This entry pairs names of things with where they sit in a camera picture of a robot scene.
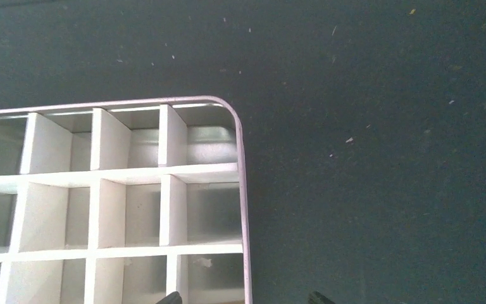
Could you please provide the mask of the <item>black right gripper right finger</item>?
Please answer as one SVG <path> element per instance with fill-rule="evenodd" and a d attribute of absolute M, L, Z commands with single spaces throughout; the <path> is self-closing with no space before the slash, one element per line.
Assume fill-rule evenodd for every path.
<path fill-rule="evenodd" d="M 308 294 L 307 304 L 335 304 L 335 302 L 318 291 L 312 291 Z"/>

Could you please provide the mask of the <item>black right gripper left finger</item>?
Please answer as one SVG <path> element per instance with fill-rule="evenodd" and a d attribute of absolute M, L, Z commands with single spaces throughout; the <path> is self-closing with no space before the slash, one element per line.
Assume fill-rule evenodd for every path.
<path fill-rule="evenodd" d="M 164 298 L 159 300 L 156 304 L 182 304 L 183 299 L 178 291 L 174 291 Z"/>

